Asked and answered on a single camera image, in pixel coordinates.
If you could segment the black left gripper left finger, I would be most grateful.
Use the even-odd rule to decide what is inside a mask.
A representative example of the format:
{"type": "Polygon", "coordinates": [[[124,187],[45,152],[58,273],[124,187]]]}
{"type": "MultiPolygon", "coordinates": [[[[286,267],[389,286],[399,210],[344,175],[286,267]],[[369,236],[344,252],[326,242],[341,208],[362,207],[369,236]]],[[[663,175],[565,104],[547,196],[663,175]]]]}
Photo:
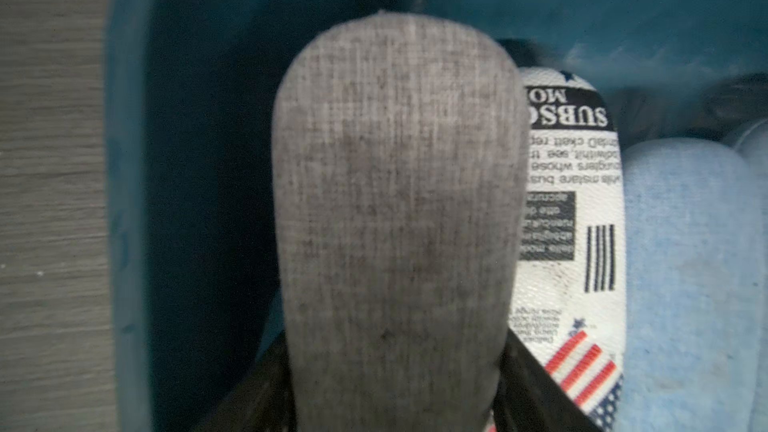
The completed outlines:
{"type": "Polygon", "coordinates": [[[243,379],[195,426],[195,432],[297,430],[285,333],[280,333],[243,379]]]}

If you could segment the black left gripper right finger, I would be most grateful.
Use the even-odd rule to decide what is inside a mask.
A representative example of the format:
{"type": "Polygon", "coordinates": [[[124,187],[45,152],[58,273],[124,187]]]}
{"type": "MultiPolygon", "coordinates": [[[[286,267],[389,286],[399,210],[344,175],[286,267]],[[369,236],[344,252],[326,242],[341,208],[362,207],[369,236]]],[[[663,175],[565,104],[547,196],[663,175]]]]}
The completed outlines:
{"type": "Polygon", "coordinates": [[[500,432],[599,432],[514,334],[507,332],[493,402],[500,432]]]}

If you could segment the newspaper flag print glasses case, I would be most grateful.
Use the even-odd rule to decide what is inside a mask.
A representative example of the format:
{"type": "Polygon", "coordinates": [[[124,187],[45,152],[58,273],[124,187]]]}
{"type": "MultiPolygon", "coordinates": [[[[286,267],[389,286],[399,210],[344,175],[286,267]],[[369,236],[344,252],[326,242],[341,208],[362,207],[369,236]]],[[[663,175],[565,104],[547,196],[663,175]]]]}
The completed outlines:
{"type": "Polygon", "coordinates": [[[599,92],[565,71],[521,72],[531,115],[528,186],[509,325],[600,431],[624,382],[622,162],[599,92]]]}

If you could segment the light blue fabric glasses case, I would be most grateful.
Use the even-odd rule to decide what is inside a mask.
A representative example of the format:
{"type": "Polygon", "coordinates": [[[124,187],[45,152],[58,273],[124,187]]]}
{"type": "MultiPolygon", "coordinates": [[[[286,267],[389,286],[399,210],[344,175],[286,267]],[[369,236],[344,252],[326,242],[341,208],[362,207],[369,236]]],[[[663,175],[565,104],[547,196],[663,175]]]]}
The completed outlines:
{"type": "Polygon", "coordinates": [[[627,346],[620,431],[745,431],[762,281],[747,168],[688,138],[624,155],[627,346]]]}

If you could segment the blue denim glasses case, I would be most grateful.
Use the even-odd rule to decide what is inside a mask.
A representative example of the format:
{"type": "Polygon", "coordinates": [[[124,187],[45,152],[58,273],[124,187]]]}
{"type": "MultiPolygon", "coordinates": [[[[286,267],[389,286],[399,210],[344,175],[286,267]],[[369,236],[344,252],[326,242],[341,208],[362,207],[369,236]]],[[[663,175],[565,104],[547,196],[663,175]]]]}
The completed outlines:
{"type": "Polygon", "coordinates": [[[762,281],[763,305],[760,318],[760,342],[756,389],[749,431],[767,430],[767,119],[757,119],[739,126],[725,139],[743,160],[750,180],[749,193],[753,205],[747,212],[757,223],[756,245],[760,256],[759,278],[762,281]]]}

